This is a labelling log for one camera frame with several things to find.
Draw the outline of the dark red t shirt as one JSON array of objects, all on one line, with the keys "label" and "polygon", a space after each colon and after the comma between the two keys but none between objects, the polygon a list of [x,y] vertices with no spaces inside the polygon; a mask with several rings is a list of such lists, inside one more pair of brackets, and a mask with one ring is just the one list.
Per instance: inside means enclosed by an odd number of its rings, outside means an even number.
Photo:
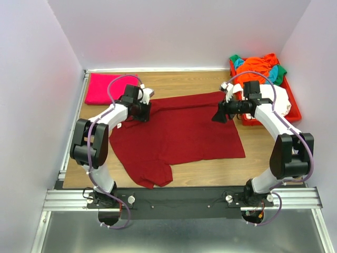
[{"label": "dark red t shirt", "polygon": [[152,189],[173,181],[172,165],[245,158],[234,122],[213,122],[221,92],[152,100],[148,122],[125,121],[110,136],[130,178]]}]

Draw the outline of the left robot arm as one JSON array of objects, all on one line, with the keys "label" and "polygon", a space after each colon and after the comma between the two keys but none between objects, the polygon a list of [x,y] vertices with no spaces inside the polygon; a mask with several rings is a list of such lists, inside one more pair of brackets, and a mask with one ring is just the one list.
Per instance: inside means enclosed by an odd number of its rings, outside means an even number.
[{"label": "left robot arm", "polygon": [[78,119],[71,141],[70,157],[86,171],[93,184],[93,193],[87,197],[89,204],[113,207],[117,196],[115,180],[110,176],[106,164],[110,131],[117,125],[133,118],[147,122],[150,118],[154,90],[127,85],[118,100],[112,100],[102,113],[90,119]]}]

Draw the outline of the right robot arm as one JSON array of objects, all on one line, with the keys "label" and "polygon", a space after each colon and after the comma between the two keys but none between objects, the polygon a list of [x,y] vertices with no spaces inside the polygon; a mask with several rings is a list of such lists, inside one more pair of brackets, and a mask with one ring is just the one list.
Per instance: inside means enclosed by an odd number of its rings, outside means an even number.
[{"label": "right robot arm", "polygon": [[212,121],[226,123],[237,114],[249,113],[258,120],[274,140],[269,167],[259,176],[250,179],[243,191],[228,200],[239,201],[252,207],[263,200],[269,200],[271,191],[288,182],[304,182],[313,173],[314,137],[295,128],[275,109],[276,100],[263,98],[260,84],[249,81],[243,87],[244,99],[233,99],[236,86],[223,82],[220,91],[224,99],[218,103],[218,110]]}]

